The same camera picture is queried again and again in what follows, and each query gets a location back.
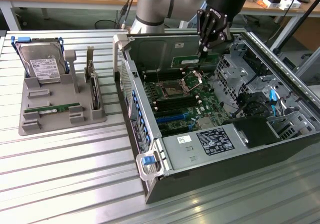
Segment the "motherboard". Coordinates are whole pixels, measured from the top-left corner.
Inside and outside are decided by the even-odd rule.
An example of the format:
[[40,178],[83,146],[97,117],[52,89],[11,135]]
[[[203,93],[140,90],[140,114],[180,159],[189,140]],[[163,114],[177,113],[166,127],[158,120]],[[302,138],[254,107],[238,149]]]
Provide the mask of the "motherboard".
[[199,70],[147,73],[143,85],[163,137],[216,127],[230,118]]

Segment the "aluminum table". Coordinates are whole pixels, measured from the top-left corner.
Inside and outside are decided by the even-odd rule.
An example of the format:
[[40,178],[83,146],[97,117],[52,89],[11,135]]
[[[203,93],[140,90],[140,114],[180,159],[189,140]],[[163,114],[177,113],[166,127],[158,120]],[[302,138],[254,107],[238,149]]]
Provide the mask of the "aluminum table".
[[[113,81],[112,37],[120,32],[124,31],[10,31],[0,38],[1,223],[320,221],[320,145],[285,162],[146,205]],[[11,47],[12,35],[63,37],[65,48],[76,50],[78,72],[85,66],[87,46],[94,46],[107,121],[19,136],[24,68]]]

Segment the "green circuit board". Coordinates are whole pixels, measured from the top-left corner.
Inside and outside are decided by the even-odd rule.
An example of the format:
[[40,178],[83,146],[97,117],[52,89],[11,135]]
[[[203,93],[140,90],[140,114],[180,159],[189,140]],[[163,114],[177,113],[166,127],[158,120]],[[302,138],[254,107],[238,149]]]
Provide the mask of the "green circuit board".
[[[187,87],[194,87],[196,84],[199,84],[198,78],[194,75],[189,75],[184,80]],[[198,96],[198,99],[201,100],[201,102],[195,106],[176,110],[177,114],[183,113],[186,115],[184,120],[158,123],[162,136],[171,136],[206,128],[206,125],[200,125],[200,120],[203,120],[202,118],[206,118],[206,120],[209,119],[211,121],[210,125],[213,125],[214,127],[221,125],[223,121],[230,118],[220,105],[220,101],[214,94],[207,80],[204,77],[202,77],[201,80],[202,84],[191,90],[189,93],[183,91],[180,80],[144,83],[144,88],[151,105],[154,101],[182,97]],[[156,116],[156,120],[157,118],[165,118],[165,116]]]

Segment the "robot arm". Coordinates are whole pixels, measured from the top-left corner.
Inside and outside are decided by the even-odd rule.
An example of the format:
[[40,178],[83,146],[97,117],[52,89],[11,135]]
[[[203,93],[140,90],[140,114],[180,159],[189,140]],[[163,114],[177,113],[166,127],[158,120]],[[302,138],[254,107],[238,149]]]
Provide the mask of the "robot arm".
[[205,57],[208,49],[232,40],[229,28],[246,0],[206,0],[205,10],[197,11],[197,32],[200,36],[198,57]]
[[164,32],[166,17],[190,20],[197,16],[197,32],[200,36],[199,58],[208,49],[232,40],[229,27],[246,0],[206,0],[205,10],[199,9],[205,0],[138,0],[136,19],[131,33]]

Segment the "white box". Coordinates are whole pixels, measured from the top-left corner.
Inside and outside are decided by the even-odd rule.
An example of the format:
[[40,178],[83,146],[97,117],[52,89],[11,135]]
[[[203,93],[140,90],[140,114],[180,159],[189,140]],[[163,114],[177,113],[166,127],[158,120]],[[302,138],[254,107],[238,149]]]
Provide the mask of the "white box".
[[277,8],[279,6],[280,0],[262,0],[266,4],[267,8]]
[[[281,0],[279,4],[279,8],[282,10],[287,10],[292,3],[292,0]],[[298,0],[294,0],[291,8],[299,8],[301,3]]]

